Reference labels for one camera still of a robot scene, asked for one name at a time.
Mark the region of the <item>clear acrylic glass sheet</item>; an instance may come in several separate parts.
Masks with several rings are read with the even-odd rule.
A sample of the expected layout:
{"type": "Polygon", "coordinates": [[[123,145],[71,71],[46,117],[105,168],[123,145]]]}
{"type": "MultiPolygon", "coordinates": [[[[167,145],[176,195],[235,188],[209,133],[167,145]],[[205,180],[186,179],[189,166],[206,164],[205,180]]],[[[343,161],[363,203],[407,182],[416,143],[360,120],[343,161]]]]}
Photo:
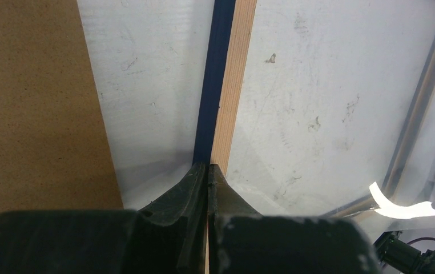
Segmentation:
{"type": "Polygon", "coordinates": [[[227,180],[263,215],[435,227],[435,1],[258,1],[227,180]]]}

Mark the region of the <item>blue wooden picture frame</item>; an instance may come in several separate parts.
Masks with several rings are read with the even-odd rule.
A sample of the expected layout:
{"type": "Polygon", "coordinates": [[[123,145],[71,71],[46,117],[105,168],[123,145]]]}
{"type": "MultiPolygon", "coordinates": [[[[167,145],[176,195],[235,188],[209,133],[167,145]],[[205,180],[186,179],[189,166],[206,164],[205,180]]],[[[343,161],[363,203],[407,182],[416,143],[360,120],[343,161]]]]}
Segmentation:
{"type": "MultiPolygon", "coordinates": [[[[227,167],[257,3],[258,1],[216,1],[212,15],[193,161],[206,162],[209,168],[212,164],[217,164],[229,185],[227,167]]],[[[384,232],[393,232],[403,241],[400,237],[402,232],[417,229],[366,231],[351,218],[327,218],[346,219],[355,223],[367,236],[376,256],[374,242],[384,232]]],[[[386,267],[394,269],[379,259],[378,263],[380,273],[386,267]]]]}

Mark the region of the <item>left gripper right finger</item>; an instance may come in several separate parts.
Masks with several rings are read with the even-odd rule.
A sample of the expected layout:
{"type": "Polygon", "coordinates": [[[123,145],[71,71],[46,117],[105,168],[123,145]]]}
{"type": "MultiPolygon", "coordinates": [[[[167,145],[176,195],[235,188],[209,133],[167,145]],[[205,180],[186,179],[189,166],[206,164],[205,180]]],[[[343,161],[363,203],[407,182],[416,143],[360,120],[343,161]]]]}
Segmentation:
{"type": "Polygon", "coordinates": [[[208,172],[211,273],[380,273],[367,236],[346,219],[265,216],[208,172]]]}

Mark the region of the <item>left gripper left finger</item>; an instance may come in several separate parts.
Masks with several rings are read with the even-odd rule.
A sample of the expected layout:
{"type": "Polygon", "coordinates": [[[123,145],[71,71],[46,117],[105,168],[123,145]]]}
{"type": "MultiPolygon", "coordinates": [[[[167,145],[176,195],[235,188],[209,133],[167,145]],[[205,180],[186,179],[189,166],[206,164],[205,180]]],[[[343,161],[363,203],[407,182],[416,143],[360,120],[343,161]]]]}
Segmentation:
{"type": "Polygon", "coordinates": [[[203,273],[206,174],[140,210],[0,213],[0,273],[203,273]]]}

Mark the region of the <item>brown cardboard backing board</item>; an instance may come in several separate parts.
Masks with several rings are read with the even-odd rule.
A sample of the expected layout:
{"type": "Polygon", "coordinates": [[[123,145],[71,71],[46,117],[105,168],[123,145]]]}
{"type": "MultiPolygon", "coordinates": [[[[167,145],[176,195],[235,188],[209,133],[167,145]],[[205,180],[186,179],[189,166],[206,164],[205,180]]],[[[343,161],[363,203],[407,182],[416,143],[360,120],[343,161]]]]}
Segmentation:
{"type": "Polygon", "coordinates": [[[76,1],[0,1],[0,213],[121,209],[76,1]]]}

